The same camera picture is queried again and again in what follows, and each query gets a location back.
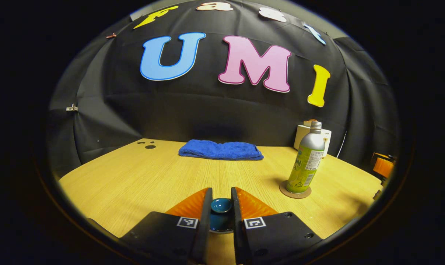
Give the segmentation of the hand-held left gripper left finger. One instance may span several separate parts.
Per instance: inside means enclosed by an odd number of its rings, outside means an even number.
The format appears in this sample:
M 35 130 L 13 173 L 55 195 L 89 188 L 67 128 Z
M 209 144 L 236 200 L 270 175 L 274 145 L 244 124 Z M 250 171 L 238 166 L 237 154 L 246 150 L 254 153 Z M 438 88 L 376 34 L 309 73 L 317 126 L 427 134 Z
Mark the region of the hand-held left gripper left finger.
M 205 265 L 212 200 L 212 188 L 204 188 L 164 213 L 148 213 L 119 240 L 145 265 Z

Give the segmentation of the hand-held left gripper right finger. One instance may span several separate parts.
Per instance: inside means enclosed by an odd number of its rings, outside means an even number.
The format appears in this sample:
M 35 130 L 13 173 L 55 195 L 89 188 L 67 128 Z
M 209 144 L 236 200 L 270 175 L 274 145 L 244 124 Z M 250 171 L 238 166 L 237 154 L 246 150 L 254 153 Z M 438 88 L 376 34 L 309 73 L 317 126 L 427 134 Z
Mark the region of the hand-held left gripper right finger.
M 277 212 L 239 187 L 231 188 L 235 260 L 278 265 L 322 241 L 293 212 Z

